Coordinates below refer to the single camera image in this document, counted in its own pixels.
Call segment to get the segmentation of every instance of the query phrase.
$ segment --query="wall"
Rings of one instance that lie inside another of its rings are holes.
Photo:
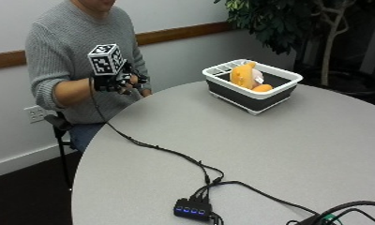
[[[0,1],[0,53],[24,49],[34,18],[59,0]],[[211,0],[116,2],[130,14],[136,33],[224,21],[223,4]],[[152,77],[154,92],[204,79],[202,70],[232,59],[254,57],[259,62],[292,69],[294,54],[275,55],[246,31],[232,31],[142,47]],[[58,157],[50,124],[30,124],[23,111],[35,105],[27,67],[0,69],[0,174]]]

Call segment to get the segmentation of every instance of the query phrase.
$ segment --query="wire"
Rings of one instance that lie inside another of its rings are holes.
[[[243,183],[243,182],[240,182],[240,181],[226,181],[226,182],[219,182],[219,183],[216,183],[216,184],[211,184],[210,187],[212,188],[212,187],[215,187],[215,186],[218,186],[218,185],[240,185],[240,186],[243,186],[243,187],[246,187],[246,188],[254,190],[255,192],[258,192],[260,195],[266,196],[267,198],[270,198],[270,199],[274,200],[275,202],[287,204],[287,205],[290,205],[290,206],[292,206],[292,207],[296,207],[296,208],[300,208],[300,209],[306,210],[308,213],[311,213],[311,214],[314,214],[314,215],[318,215],[318,213],[316,213],[314,210],[311,210],[311,209],[303,207],[303,206],[299,205],[299,204],[295,204],[295,203],[291,203],[291,202],[287,202],[287,201],[284,201],[284,200],[282,200],[282,199],[275,198],[274,196],[266,194],[262,190],[254,188],[252,186],[247,185],[246,183]],[[204,188],[207,188],[207,186],[200,187],[200,188],[196,190],[196,193],[199,193]]]
[[[356,201],[356,202],[348,202],[344,204],[340,204],[338,206],[335,206],[334,208],[328,209],[327,211],[324,211],[312,221],[311,225],[318,224],[318,222],[330,214],[335,213],[336,211],[340,211],[343,209],[347,209],[350,207],[354,206],[359,206],[359,205],[370,205],[370,206],[375,206],[375,202],[374,201]]]
[[[222,224],[226,225],[222,216],[219,216],[219,215],[218,215],[216,213],[214,213],[214,212],[211,213],[211,215],[212,215],[212,219],[214,219],[214,225],[220,225],[220,224],[219,224],[219,221],[222,221]]]
[[[350,208],[347,210],[344,210],[344,212],[342,214],[339,214],[332,220],[326,222],[326,225],[332,225],[334,221],[336,221],[342,216],[344,216],[347,213],[351,212],[359,212],[362,213],[366,217],[368,217],[374,222],[375,222],[375,217],[372,217],[368,213],[366,213],[363,210],[358,209],[358,208]]]
[[[292,223],[292,222],[295,222],[296,224],[300,223],[298,220],[291,220],[291,221],[287,222],[286,225],[290,225],[290,223]]]
[[[190,157],[190,156],[187,156],[187,155],[184,155],[184,154],[182,154],[182,153],[179,153],[179,152],[176,152],[176,151],[172,151],[172,150],[167,149],[167,148],[163,148],[163,147],[160,147],[159,145],[152,145],[152,144],[148,144],[148,143],[144,143],[144,142],[139,142],[138,140],[132,139],[127,134],[124,134],[122,131],[119,131],[119,130],[115,128],[115,126],[108,122],[108,120],[106,119],[106,117],[104,117],[104,115],[103,115],[103,113],[102,113],[102,111],[100,111],[100,109],[99,109],[99,104],[98,104],[98,102],[96,102],[96,99],[95,99],[95,96],[94,96],[92,90],[91,90],[91,81],[92,81],[92,76],[90,76],[90,98],[91,98],[91,101],[92,101],[92,103],[94,103],[95,109],[96,109],[96,111],[98,111],[98,113],[99,113],[99,115],[100,115],[100,118],[102,118],[103,122],[111,127],[111,129],[112,129],[120,136],[123,136],[126,139],[128,139],[128,140],[130,140],[132,143],[135,143],[136,145],[139,145],[139,146],[142,146],[142,147],[146,147],[146,148],[156,149],[156,150],[159,150],[159,151],[168,152],[168,153],[171,153],[171,154],[174,154],[174,155],[176,155],[176,156],[179,156],[179,157],[182,157],[182,158],[184,158],[187,161],[190,161],[190,162],[194,163],[195,165],[198,165],[198,166],[202,168],[203,173],[204,173],[204,175],[206,175],[206,183],[207,183],[207,185],[210,185],[210,178],[208,178],[208,174],[207,174],[206,168],[208,168],[208,169],[211,169],[211,170],[214,170],[214,171],[216,171],[216,172],[219,172],[219,173],[222,174],[222,176],[218,177],[219,180],[222,180],[222,179],[224,178],[224,176],[226,176],[224,172],[223,172],[222,170],[214,168],[214,167],[210,167],[208,165],[204,165],[204,164],[202,163],[202,161],[198,161],[198,160],[195,160],[192,157]]]

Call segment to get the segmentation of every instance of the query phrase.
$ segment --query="table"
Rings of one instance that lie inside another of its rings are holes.
[[[375,106],[352,97],[299,84],[286,102],[252,115],[195,82],[144,98],[110,122],[138,141],[222,169],[226,181],[242,181],[319,213],[342,203],[375,201]],[[104,126],[78,167],[74,225],[210,224],[172,215],[176,200],[203,185],[199,167],[139,147]],[[311,216],[236,185],[210,194],[227,225],[284,225]],[[375,217],[375,207],[363,209]],[[344,224],[375,223],[352,213]]]

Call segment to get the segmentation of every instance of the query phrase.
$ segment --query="white cube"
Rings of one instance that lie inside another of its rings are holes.
[[[88,59],[95,76],[116,75],[126,62],[116,44],[96,45]]]

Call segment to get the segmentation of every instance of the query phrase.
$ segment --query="white basket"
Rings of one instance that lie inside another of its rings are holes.
[[[246,64],[255,63],[255,68],[264,73],[266,81],[274,86],[267,92],[255,92],[240,87],[228,80],[230,72],[234,68]],[[207,77],[210,93],[230,101],[239,107],[258,114],[290,98],[290,93],[295,89],[303,76],[276,67],[260,64],[246,59],[234,60],[218,66],[206,68],[203,74]]]

